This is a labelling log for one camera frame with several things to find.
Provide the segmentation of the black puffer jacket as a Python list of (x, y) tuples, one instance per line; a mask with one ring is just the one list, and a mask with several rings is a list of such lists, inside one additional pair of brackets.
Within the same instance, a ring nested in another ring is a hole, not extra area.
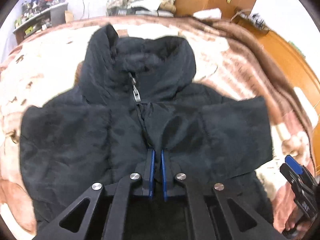
[(30, 107), (20, 167), (42, 230), (90, 185), (113, 184), (162, 152), (201, 183), (229, 181), (267, 222), (270, 200), (255, 170), (272, 159), (265, 100), (236, 101), (193, 83), (195, 56), (177, 36), (91, 37), (78, 84)]

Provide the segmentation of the orange wooden headboard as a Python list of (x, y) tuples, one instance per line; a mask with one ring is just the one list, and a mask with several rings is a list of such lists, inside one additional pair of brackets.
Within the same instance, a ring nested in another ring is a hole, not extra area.
[(272, 124), (279, 128), (283, 153), (296, 154), (319, 172), (319, 122), (312, 129), (293, 90), (299, 87), (319, 114), (319, 80), (309, 65), (274, 31), (263, 33), (240, 20), (223, 28), (246, 47), (246, 63), (235, 65), (236, 76), (255, 95), (266, 100)]

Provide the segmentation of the brown cream bear blanket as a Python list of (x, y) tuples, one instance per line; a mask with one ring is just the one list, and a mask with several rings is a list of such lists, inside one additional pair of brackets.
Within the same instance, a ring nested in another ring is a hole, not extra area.
[[(27, 107), (43, 106), (73, 86), (78, 64), (83, 61), (91, 35), (112, 24), (120, 36), (156, 39), (180, 36), (191, 45), (196, 60), (194, 81), (235, 100), (255, 95), (236, 76), (235, 65), (246, 63), (246, 47), (223, 28), (231, 23), (202, 23), (191, 17), (99, 17), (76, 21), (35, 33), (16, 46), (1, 64), (1, 216), (16, 239), (32, 239), (36, 222), (19, 168), (21, 118)], [(273, 159), (257, 169), (257, 175), (273, 206), (274, 227), (283, 231), (295, 204), (294, 194), (280, 174), (284, 162), (283, 140), (271, 122)], [(299, 163), (296, 154), (289, 153)]]

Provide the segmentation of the white pillow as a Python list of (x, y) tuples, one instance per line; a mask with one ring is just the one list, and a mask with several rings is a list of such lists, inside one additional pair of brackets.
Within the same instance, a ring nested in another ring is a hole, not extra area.
[(219, 8), (201, 10), (193, 13), (193, 17), (199, 20), (220, 20), (222, 11)]

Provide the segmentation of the cardboard box on floor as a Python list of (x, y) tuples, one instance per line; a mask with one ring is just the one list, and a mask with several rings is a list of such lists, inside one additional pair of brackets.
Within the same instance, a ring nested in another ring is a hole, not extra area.
[(65, 11), (65, 22), (70, 23), (74, 21), (74, 15), (71, 11), (66, 10)]

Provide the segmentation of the dark wooden shelf unit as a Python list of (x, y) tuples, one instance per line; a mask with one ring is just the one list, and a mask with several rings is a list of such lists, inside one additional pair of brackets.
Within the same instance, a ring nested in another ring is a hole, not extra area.
[(59, 3), (26, 20), (13, 31), (17, 44), (20, 44), (39, 30), (65, 24), (65, 11), (67, 9), (68, 2)]

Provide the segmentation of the cluttered items pile by window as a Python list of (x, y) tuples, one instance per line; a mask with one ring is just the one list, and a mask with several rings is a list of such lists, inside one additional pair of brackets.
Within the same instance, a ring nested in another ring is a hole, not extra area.
[(106, 9), (107, 16), (146, 15), (156, 17), (174, 17), (176, 7), (160, 0), (139, 0), (131, 3), (112, 4)]

